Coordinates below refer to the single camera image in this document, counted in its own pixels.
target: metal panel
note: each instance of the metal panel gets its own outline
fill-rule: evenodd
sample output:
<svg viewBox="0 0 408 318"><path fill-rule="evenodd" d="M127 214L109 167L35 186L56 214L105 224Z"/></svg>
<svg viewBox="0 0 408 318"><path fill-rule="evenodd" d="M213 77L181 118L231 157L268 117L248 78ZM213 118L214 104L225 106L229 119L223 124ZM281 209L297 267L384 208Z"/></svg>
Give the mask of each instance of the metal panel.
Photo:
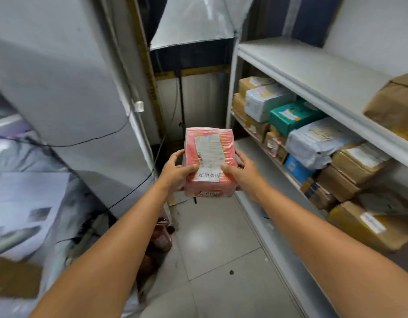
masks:
<svg viewBox="0 0 408 318"><path fill-rule="evenodd" d="M198 74L182 78L186 127L224 127L226 116L226 98L229 77L225 72ZM168 140L177 141L184 138L180 109L179 81L166 79L157 81L161 98L164 123L168 130ZM177 107L171 125L173 109L175 108L176 88L178 89Z"/></svg>

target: forearm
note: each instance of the forearm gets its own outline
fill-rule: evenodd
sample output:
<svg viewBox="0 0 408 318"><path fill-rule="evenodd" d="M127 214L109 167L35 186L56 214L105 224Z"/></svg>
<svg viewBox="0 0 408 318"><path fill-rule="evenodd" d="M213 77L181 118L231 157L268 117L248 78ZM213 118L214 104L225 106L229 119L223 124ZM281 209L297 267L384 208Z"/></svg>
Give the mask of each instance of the forearm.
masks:
<svg viewBox="0 0 408 318"><path fill-rule="evenodd" d="M164 184L154 184L62 274L31 317L120 317L167 195Z"/></svg>
<svg viewBox="0 0 408 318"><path fill-rule="evenodd" d="M408 317L408 273L268 184L256 196L342 317Z"/></svg>

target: cardboard box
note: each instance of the cardboard box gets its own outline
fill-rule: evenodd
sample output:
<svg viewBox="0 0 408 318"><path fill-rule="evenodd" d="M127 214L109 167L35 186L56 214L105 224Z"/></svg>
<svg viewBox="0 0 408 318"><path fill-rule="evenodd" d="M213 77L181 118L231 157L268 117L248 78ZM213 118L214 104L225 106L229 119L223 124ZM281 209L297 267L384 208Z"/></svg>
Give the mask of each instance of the cardboard box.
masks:
<svg viewBox="0 0 408 318"><path fill-rule="evenodd" d="M281 140L276 138L276 135L272 132L268 132L264 139L263 145L272 157L276 157L276 155L278 154L279 146L281 145Z"/></svg>
<svg viewBox="0 0 408 318"><path fill-rule="evenodd" d="M331 165L353 184L362 184L385 168L392 159L373 144L346 146L332 155Z"/></svg>
<svg viewBox="0 0 408 318"><path fill-rule="evenodd" d="M265 85L271 85L275 83L272 78L265 77L248 77L239 80L239 94L245 98L247 90L255 89Z"/></svg>
<svg viewBox="0 0 408 318"><path fill-rule="evenodd" d="M281 141L282 145L286 144L287 137L282 135L275 126L269 124L269 130L275 134L275 137Z"/></svg>
<svg viewBox="0 0 408 318"><path fill-rule="evenodd" d="M247 115L245 126L247 127L249 132L259 140L260 143L264 142L266 133L269 131L269 124L267 122L256 122L253 118Z"/></svg>
<svg viewBox="0 0 408 318"><path fill-rule="evenodd" d="M390 80L367 104L363 114L408 140L408 74Z"/></svg>
<svg viewBox="0 0 408 318"><path fill-rule="evenodd" d="M328 222L382 254L403 248L408 243L408 202L392 193L363 195L365 199L335 207Z"/></svg>
<svg viewBox="0 0 408 318"><path fill-rule="evenodd" d="M247 114L245 113L244 108L245 98L241 97L239 93L234 94L232 100L232 111L243 121L247 119Z"/></svg>
<svg viewBox="0 0 408 318"><path fill-rule="evenodd" d="M319 210L330 211L338 200L324 189L319 183L308 178L301 186L301 192L309 199L309 201Z"/></svg>
<svg viewBox="0 0 408 318"><path fill-rule="evenodd" d="M270 111L292 101L291 90L277 84L251 89L246 93L245 112L258 122L268 122Z"/></svg>
<svg viewBox="0 0 408 318"><path fill-rule="evenodd" d="M0 258L0 297L36 298L41 278L41 267Z"/></svg>
<svg viewBox="0 0 408 318"><path fill-rule="evenodd" d="M288 158L289 153L285 149L283 144L279 145L278 153L276 154L275 160L280 162L281 164L285 163L286 159Z"/></svg>
<svg viewBox="0 0 408 318"><path fill-rule="evenodd" d="M356 196L371 184L366 182L362 186L357 186L347 180L345 176L332 166L328 166L321 171L316 180L340 202L347 201Z"/></svg>
<svg viewBox="0 0 408 318"><path fill-rule="evenodd" d="M291 104L277 107L270 112L269 123L288 136L294 129L326 117L326 114L309 102L301 99Z"/></svg>
<svg viewBox="0 0 408 318"><path fill-rule="evenodd" d="M309 170L305 168L294 156L291 154L288 156L285 162L286 169L303 184L307 178L312 176L316 170Z"/></svg>

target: floor tile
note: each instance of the floor tile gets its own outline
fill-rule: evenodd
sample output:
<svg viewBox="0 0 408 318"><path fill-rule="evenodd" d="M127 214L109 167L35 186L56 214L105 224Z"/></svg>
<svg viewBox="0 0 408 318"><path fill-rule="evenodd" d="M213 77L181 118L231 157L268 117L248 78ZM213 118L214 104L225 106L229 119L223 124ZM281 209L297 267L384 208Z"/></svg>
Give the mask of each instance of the floor tile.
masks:
<svg viewBox="0 0 408 318"><path fill-rule="evenodd" d="M186 275L185 265L180 253L176 233L173 233L171 237L173 240L173 247L167 254L163 265L157 273L154 286L148 294L148 299L173 290L188 282L188 276Z"/></svg>
<svg viewBox="0 0 408 318"><path fill-rule="evenodd" d="M192 280L199 315L206 318L300 318L266 258L260 248Z"/></svg>
<svg viewBox="0 0 408 318"><path fill-rule="evenodd" d="M173 207L189 280L260 247L234 198L197 198Z"/></svg>
<svg viewBox="0 0 408 318"><path fill-rule="evenodd" d="M189 283L156 297L135 318L197 318L197 309Z"/></svg>

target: person's right hand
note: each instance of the person's right hand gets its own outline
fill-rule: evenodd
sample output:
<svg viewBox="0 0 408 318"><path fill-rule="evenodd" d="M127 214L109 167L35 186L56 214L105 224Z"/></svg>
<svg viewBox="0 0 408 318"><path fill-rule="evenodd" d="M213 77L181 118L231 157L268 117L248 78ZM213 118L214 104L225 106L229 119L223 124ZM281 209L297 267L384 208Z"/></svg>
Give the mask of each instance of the person's right hand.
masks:
<svg viewBox="0 0 408 318"><path fill-rule="evenodd" d="M243 152L239 150L235 150L235 152L241 159L243 165L236 167L222 164L220 168L224 173L232 174L241 189L246 191L252 200L258 202L256 193L268 184L260 175L257 166L252 160L250 160Z"/></svg>

